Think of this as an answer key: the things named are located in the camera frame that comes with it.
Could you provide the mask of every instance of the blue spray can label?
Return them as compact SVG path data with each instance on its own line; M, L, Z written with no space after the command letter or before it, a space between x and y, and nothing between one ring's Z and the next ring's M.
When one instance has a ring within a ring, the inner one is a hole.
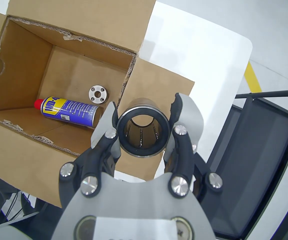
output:
M96 105L51 96L42 102L41 113L46 117L68 123L96 127L94 118L98 108L99 106Z

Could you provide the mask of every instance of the torn cardboard edge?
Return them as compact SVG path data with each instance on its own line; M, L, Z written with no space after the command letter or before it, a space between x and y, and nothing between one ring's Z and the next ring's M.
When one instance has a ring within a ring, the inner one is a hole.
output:
M22 133L23 135L28 136L28 137L36 140L36 141L42 142L42 143L44 143L44 144L47 144L47 145L49 145L49 146L51 146L51 147L53 147L53 148L55 148L55 149L61 150L61 151L66 152L66 153L68 153L68 154L74 155L74 156L76 156L76 157L80 156L80 154L75 153L75 152L73 152L73 151L70 151L70 150L67 149L67 148L62 148L62 147L59 147L59 146L57 146L57 145L54 145L53 141L51 141L51 140L50 140L49 138L47 138L47 137L40 136L40 135L38 135L38 136L36 136L36 135L29 135L29 134L25 133L25 132L24 132L24 129L21 128L19 125L17 125L17 124L14 125L14 124L12 124L10 121L8 121L8 120L0 121L0 124L3 124L3 125L11 128L11 129L13 129L13 130L15 130L15 131L18 131L18 132Z
M79 40L79 41L82 41L82 40L87 40L87 41L90 41L90 42L93 42L93 43L96 43L96 44L100 44L104 47L108 47L112 50L116 50L116 51L119 51L119 52L122 52L122 53L125 53L127 55L131 55L133 56L132 57L132 60L131 60L131 63L129 65L129 68L127 70L127 73L126 73L126 76L125 76L125 79L124 79L124 82L123 82L123 85L121 87L121 92L120 92L120 95L119 95L119 98L118 98L118 103L117 103L117 107L119 106L120 102L121 102L121 98L123 96L123 93L124 93L124 90L125 90L125 87L127 85L127 82L128 82L128 79L132 73L132 70L134 68L134 65L135 65L135 62L136 62L136 59L137 59L137 56L138 54L137 53L133 53L133 52L130 52L130 51L127 51L125 49L121 49L121 48L118 48L116 46L113 46L113 45L110 45L110 44L107 44L105 42L102 42L102 41L98 41L96 39L92 39L92 38L89 38L89 37L86 37L86 36L79 36L79 35L74 35L72 34L71 32L69 31L66 31L66 30L63 30L63 29L60 29L58 27L53 27L53 26L50 26L50 25L45 25L45 24L41 24L41 23L38 23L38 22L33 22L31 20L26 20L26 19L21 19L21 18L16 18L16 17L7 17L6 19L6 23L3 27L3 31L1 32L1 36L0 36L0 51L1 51L1 42L2 42L2 39L3 39L3 36L5 34L5 31L6 31L6 28L7 28L7 25L9 24L9 21L12 20L12 21L16 21L16 22L22 22L24 24L28 24L28 25L36 25L36 26L40 26L40 27L43 27L45 29L50 29L50 30L53 30L53 31L57 31L59 32L60 34L63 34L63 39L64 40ZM0 76L3 74L4 70L5 70L5 63L2 59L0 59L1 62L3 63L3 68L2 68L2 71L0 72ZM54 145L54 143L46 138L46 137L43 137L43 136L35 136L35 135L29 135L27 133L24 132L24 129L22 129L19 125L14 125L12 124L10 121L8 120L4 120L4 121L0 121L0 124L3 124L15 131L18 131L20 133L22 133L23 135L26 135L28 137L31 137L32 139L36 140L36 141L39 141L39 142L42 142L44 144L47 144L53 148L56 148L58 150L61 150L61 151L64 151L66 153L69 153L71 155L74 155L74 156L79 156L80 154L78 153L75 153L67 148L62 148L62 147L59 147L57 145Z
M30 21L30 20L25 20L25 19L21 19L21 18L16 18L16 17L7 17L7 20L6 20L6 24L4 25L3 27L3 31L1 33L1 37L0 37L0 51L1 51L1 42L2 42L2 39L3 39L3 36L4 36L4 33L6 31L6 27L9 23L9 20L12 20L12 21L16 21L16 22L22 22L24 24L27 24L27 25L36 25L36 26L40 26L40 27L43 27L45 29L50 29L50 30L53 30L53 31L57 31L59 32L60 34L63 34L63 39L64 40L79 40L79 41L82 41L82 40L87 40L87 41L90 41L90 42L93 42L93 43L96 43L96 44L100 44L101 46L104 46L104 47L108 47L112 50L115 50L115 51L119 51L119 52L122 52L122 53L125 53L127 55L130 55L130 56L133 56L132 60L131 60L131 63L129 64L129 68L127 70L127 73L126 73L126 76L125 76L125 79L124 79L124 82L123 82L123 85L121 87L121 93L118 97L118 103L117 103L117 107L119 106L120 102L121 102L121 98L123 96L123 93L124 93L124 90L125 90L125 87L127 85L127 81L132 73L132 70L134 68L134 65L135 65L135 62L136 62L136 59L137 59L137 55L136 53L133 53L133 52L130 52L130 51L127 51L125 49L121 49L121 48L118 48L116 46L113 46L113 45L110 45L110 44L107 44L105 42L102 42L102 41L98 41L96 39L92 39L92 38L89 38L89 37L86 37L86 36L79 36L79 35L74 35L72 34L71 32L69 31L66 31L66 30L63 30L63 29L60 29L58 27L53 27L53 26L50 26L50 25L45 25L45 24L41 24L41 23L37 23L37 22L33 22L33 21ZM2 59L0 59L1 62L3 63L3 69L0 73L0 76L3 74L4 70L5 70L5 63Z

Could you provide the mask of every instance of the metal ring with holes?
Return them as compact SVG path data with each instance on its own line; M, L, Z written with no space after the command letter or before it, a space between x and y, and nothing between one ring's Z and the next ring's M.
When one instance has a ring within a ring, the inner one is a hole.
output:
M89 99L96 104L102 104L108 99L108 91L101 85L95 85L90 88Z

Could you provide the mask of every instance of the white label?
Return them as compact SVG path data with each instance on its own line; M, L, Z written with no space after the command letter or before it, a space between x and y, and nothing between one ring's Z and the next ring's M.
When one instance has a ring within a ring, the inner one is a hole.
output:
M94 240L177 240L175 221L97 217Z
M69 121L69 115L61 114L61 119Z

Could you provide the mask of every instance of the barcode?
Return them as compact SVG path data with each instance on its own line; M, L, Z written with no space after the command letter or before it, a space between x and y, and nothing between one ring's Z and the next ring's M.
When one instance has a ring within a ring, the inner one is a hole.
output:
M61 119L69 121L69 116L61 114Z

